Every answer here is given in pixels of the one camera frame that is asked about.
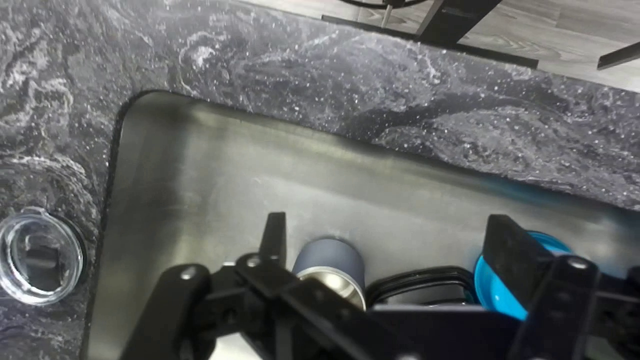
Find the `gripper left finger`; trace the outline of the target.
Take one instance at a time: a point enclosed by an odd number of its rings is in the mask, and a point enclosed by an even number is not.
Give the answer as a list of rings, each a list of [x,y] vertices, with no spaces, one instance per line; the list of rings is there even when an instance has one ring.
[[[268,214],[259,251],[210,273],[165,270],[119,360],[208,360],[240,334],[262,360],[417,360],[406,337],[317,279],[285,269],[286,214]]]

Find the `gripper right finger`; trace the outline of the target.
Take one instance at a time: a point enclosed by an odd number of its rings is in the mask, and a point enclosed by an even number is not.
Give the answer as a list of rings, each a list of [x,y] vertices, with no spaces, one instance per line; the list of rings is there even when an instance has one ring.
[[[505,214],[489,215],[482,257],[526,310],[508,360],[583,360],[590,336],[640,360],[640,265],[607,275],[581,256],[551,253]]]

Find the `grey cup with steel inside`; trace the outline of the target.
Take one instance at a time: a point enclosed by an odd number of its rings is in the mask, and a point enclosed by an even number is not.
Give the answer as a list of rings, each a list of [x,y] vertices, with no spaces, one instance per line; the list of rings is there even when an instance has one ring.
[[[320,281],[365,311],[365,270],[363,257],[354,246],[342,239],[320,238],[302,247],[291,272],[301,280]]]

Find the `stainless steel sink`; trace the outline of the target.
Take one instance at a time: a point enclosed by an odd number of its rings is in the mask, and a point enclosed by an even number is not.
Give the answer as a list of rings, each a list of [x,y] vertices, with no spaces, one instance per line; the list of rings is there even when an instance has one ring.
[[[131,98],[117,124],[87,360],[117,360],[165,269],[258,250],[270,212],[286,213],[286,266],[311,240],[341,239],[368,283],[473,269],[491,214],[607,274],[640,265],[635,210],[166,91]]]

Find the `blue bowl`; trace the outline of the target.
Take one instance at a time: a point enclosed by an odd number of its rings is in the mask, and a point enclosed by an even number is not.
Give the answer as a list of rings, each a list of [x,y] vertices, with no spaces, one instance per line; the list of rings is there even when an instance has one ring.
[[[557,237],[534,230],[529,230],[528,234],[554,255],[573,253],[573,250]],[[527,311],[515,296],[508,291],[503,281],[490,268],[482,254],[478,256],[475,263],[473,281],[478,300],[484,308],[492,312],[509,315],[520,321],[526,318]]]

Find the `clear plastic lid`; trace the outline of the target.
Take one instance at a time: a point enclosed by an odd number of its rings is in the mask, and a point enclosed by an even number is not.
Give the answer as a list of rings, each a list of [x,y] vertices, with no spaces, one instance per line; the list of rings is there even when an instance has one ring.
[[[25,305],[58,303],[88,263],[82,233],[64,217],[28,206],[0,221],[0,287]]]

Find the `black metal stand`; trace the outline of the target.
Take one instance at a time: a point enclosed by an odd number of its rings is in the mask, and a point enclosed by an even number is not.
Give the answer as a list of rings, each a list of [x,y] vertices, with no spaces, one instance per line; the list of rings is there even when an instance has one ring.
[[[487,48],[460,44],[482,19],[492,12],[503,0],[339,0],[342,3],[369,10],[383,10],[380,25],[361,23],[323,14],[324,22],[346,25],[368,32],[385,34],[415,43],[427,44],[441,50],[457,51],[467,55],[489,59],[500,63],[537,69],[537,59],[513,55]],[[387,26],[393,10],[409,8],[425,2],[433,2],[418,30],[414,34],[393,30]]]
[[[596,69],[598,71],[609,69],[637,59],[640,59],[640,41],[601,55]]]

